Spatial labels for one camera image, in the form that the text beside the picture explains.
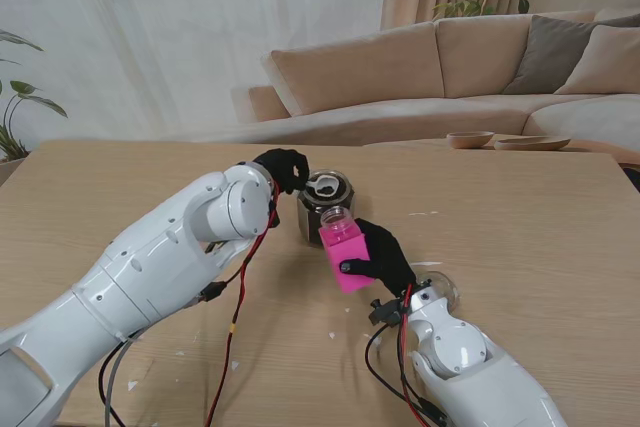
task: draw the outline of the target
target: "black glove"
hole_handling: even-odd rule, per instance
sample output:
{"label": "black glove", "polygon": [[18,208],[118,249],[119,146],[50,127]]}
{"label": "black glove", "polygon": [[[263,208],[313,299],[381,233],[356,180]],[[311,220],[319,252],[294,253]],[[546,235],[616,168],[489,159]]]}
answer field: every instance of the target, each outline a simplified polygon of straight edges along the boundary
{"label": "black glove", "polygon": [[363,219],[356,219],[356,223],[364,234],[371,260],[345,260],[340,263],[340,271],[380,279],[393,295],[400,297],[409,284],[416,283],[416,274],[404,258],[400,244],[391,232],[379,225]]}
{"label": "black glove", "polygon": [[294,190],[304,190],[309,180],[307,158],[293,149],[273,149],[259,155],[254,160],[269,171],[280,190],[292,194]]}

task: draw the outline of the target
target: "red wire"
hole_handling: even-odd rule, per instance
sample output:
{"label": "red wire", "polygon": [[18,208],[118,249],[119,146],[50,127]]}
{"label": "red wire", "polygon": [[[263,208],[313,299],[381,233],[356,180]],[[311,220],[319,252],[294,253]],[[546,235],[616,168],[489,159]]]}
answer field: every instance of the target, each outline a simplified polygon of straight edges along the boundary
{"label": "red wire", "polygon": [[[412,290],[412,286],[409,285],[409,287],[407,287],[407,293],[405,295],[404,304],[403,304],[405,311],[407,307],[409,307],[409,300],[411,299],[411,290]],[[405,355],[406,355],[407,318],[408,318],[408,315],[406,313],[403,314],[402,323],[400,324],[400,328],[402,329],[400,332],[400,346],[402,350],[403,359],[405,358]],[[425,423],[422,417],[420,417],[420,414],[418,414],[415,407],[413,406],[413,402],[411,402],[411,397],[409,397],[409,391],[407,390],[407,385],[405,384],[405,382],[402,382],[402,392],[404,393],[404,399],[407,401],[407,404],[409,405],[411,412],[413,413],[414,417],[418,420],[418,422],[420,422],[420,425],[422,425],[423,427],[430,427],[429,424]]]}
{"label": "red wire", "polygon": [[265,231],[256,238],[255,242],[251,246],[251,250],[249,250],[249,253],[244,258],[244,260],[242,261],[242,265],[240,266],[240,292],[238,294],[238,303],[236,304],[236,310],[233,313],[233,319],[231,320],[231,325],[229,326],[229,333],[227,334],[227,345],[225,347],[224,367],[222,369],[222,377],[220,378],[220,383],[218,384],[218,390],[216,391],[216,396],[214,397],[213,402],[211,403],[211,408],[209,409],[209,415],[207,416],[207,421],[204,424],[205,427],[211,426],[211,421],[213,420],[213,414],[215,413],[216,407],[218,406],[218,401],[220,400],[220,395],[222,394],[224,381],[227,378],[227,370],[229,368],[229,357],[231,356],[231,338],[233,337],[233,332],[235,330],[236,322],[238,320],[238,314],[240,313],[240,306],[244,301],[244,296],[246,291],[245,285],[244,285],[244,277],[245,277],[245,272],[247,270],[247,265],[249,265],[249,262],[253,258],[254,254],[257,252],[258,247],[260,247],[260,244],[262,244],[262,241],[264,240],[265,236],[267,235],[267,232],[269,231],[269,227],[271,227],[271,224],[273,224],[273,221],[276,217],[278,195],[280,195],[280,187],[278,186],[277,182],[274,181],[273,182],[273,211],[269,216],[269,223],[267,224],[267,228],[265,229]]}

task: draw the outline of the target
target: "clear plastic bottle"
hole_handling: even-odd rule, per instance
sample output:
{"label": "clear plastic bottle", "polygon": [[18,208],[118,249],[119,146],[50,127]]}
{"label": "clear plastic bottle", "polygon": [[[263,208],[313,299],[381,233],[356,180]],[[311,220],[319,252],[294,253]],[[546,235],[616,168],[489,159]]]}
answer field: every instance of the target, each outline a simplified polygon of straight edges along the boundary
{"label": "clear plastic bottle", "polygon": [[375,281],[371,277],[340,272],[340,263],[345,260],[369,260],[364,234],[349,209],[342,206],[330,208],[320,217],[320,224],[322,227],[318,233],[342,291],[350,293],[371,285]]}
{"label": "clear plastic bottle", "polygon": [[362,234],[346,207],[331,207],[320,217],[322,236],[328,245],[339,244]]}

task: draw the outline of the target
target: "sheer curtain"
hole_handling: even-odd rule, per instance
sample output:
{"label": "sheer curtain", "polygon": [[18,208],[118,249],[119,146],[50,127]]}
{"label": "sheer curtain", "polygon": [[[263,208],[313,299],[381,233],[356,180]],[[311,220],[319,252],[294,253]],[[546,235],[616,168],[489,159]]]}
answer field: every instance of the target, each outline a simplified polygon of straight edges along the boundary
{"label": "sheer curtain", "polygon": [[44,48],[0,42],[0,79],[42,89],[65,120],[21,105],[28,147],[52,138],[161,139],[237,122],[230,89],[266,83],[274,48],[376,31],[383,0],[0,0],[0,29]]}

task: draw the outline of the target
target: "gray cable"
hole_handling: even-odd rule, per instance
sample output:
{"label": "gray cable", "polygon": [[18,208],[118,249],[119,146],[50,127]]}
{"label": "gray cable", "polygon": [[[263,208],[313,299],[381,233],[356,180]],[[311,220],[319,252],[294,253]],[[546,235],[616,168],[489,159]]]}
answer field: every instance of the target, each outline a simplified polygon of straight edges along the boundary
{"label": "gray cable", "polygon": [[127,350],[129,350],[129,347],[133,345],[133,343],[138,339],[138,337],[144,334],[145,330],[146,329],[141,329],[138,332],[136,332],[133,336],[131,336],[131,338],[127,341],[127,343],[124,344],[122,349],[120,349],[120,352],[118,353],[118,357],[116,357],[116,360],[113,362],[113,367],[111,368],[111,373],[109,374],[109,382],[107,384],[107,394],[105,396],[105,401],[104,401],[105,427],[111,427],[111,394],[113,393],[113,384],[116,380],[116,373],[118,372],[118,367],[120,367],[120,362],[122,362],[122,359],[124,358],[124,355],[127,353]]}

